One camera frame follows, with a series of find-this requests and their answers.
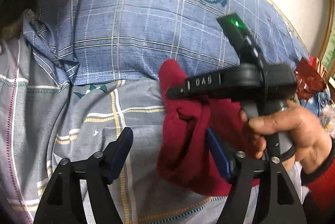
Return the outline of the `red sleeve forearm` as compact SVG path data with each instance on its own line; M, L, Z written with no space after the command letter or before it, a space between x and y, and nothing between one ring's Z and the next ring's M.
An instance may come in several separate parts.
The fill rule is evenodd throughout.
M334 223L334 139L325 162L313 173L301 172L309 193L303 202L307 223Z

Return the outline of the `person right hand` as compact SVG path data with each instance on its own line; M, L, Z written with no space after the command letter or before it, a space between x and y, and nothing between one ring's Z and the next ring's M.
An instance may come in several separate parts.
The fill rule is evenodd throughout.
M249 119L246 112L240 110L240 118L244 123L245 152L259 159L265 152L266 136L279 132L288 132L295 145L295 155L283 162L286 170L300 162L306 174L316 171L328 158L332 150L332 139L321 126L318 118L297 105L287 101L287 109L269 116Z

